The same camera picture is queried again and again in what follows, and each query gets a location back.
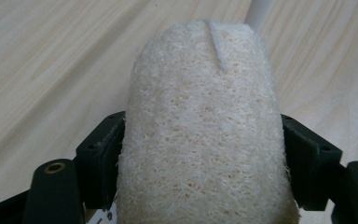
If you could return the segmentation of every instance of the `wooden table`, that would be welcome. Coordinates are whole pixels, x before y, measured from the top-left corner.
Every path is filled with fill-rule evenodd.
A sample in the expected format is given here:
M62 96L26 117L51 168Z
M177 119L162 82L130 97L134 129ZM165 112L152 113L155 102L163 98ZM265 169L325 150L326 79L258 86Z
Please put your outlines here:
M0 202L45 161L72 159L125 110L149 38L184 21L244 22L251 0L0 1ZM358 160L358 1L276 0L258 18L281 111ZM329 223L330 212L301 223Z

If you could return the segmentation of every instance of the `wooden surface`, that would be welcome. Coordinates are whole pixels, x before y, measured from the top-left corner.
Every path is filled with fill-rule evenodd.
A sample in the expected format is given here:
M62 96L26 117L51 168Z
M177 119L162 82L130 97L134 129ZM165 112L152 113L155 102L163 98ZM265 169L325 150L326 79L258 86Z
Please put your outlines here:
M244 21L249 4L0 1L0 201L126 108L133 62L152 35L197 18ZM358 160L358 1L271 1L259 33L281 111L344 150L343 164ZM331 223L330 214L303 212L301 223Z
M281 111L341 148L342 164L358 161L358 1L275 0L259 33ZM331 223L331 208L301 223Z
M0 1L0 202L125 110L131 68L151 36L195 19L243 22L250 2Z

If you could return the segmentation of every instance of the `natural loofah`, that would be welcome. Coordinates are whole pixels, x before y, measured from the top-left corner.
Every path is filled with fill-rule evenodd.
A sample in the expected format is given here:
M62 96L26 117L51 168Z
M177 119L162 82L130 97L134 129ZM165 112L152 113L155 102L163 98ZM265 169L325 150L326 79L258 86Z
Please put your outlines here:
M244 24L150 40L131 77L118 223L297 223L268 60Z

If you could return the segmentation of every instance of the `fibrous texture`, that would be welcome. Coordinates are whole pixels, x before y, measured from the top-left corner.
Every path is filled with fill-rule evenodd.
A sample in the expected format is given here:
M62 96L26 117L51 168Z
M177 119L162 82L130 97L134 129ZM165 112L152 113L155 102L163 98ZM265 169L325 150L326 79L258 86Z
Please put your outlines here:
M244 24L150 40L131 74L118 223L297 223L268 60Z

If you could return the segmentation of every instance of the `crease in sponge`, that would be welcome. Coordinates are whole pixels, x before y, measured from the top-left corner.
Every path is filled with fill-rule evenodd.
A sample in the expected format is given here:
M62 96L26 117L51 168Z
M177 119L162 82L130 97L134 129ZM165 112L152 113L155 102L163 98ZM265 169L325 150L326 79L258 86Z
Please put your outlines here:
M264 47L245 24L153 37L131 73L118 223L298 223Z

